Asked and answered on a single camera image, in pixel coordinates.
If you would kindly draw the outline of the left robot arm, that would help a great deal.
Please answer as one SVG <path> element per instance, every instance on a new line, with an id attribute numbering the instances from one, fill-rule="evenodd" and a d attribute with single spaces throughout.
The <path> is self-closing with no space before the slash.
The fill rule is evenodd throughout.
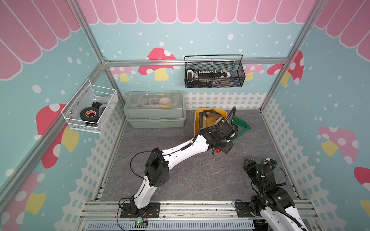
<path id="1" fill-rule="evenodd" d="M 225 119 L 214 125 L 199 129 L 196 135 L 170 149 L 156 148 L 150 151 L 145 164 L 143 182 L 136 194 L 119 202 L 121 218 L 150 217 L 151 197 L 157 188 L 170 179 L 170 170 L 194 155 L 211 150 L 213 153 L 228 153 L 233 147 L 232 140 L 238 136 L 239 129 L 233 120 L 237 108 L 233 107 Z"/>

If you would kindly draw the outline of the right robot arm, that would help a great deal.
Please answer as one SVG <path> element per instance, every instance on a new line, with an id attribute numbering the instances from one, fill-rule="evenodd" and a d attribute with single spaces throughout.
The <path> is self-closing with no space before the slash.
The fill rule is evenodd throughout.
<path id="1" fill-rule="evenodd" d="M 274 170 L 278 168 L 277 161 L 267 158 L 259 163 L 245 159 L 243 169 L 251 179 L 251 185 L 256 186 L 256 194 L 251 197 L 250 213 L 262 217 L 272 231 L 306 231 L 298 209 L 291 196 L 277 183 Z"/>

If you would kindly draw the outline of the red-handled small hoe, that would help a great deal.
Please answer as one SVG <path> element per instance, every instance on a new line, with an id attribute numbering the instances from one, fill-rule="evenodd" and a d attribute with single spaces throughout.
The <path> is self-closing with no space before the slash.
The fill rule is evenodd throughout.
<path id="1" fill-rule="evenodd" d="M 199 123 L 198 123 L 198 128 L 199 130 L 204 129 L 207 127 L 207 116 L 208 114 L 215 114 L 216 112 L 214 110 L 204 110 L 202 112 L 199 112 Z"/>

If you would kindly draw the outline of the wooden-handled hatchet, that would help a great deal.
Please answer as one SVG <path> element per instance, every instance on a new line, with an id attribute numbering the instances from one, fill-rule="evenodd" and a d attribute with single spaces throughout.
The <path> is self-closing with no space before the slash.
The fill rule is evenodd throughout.
<path id="1" fill-rule="evenodd" d="M 202 112 L 201 127 L 205 129 L 207 127 L 207 112 Z"/>

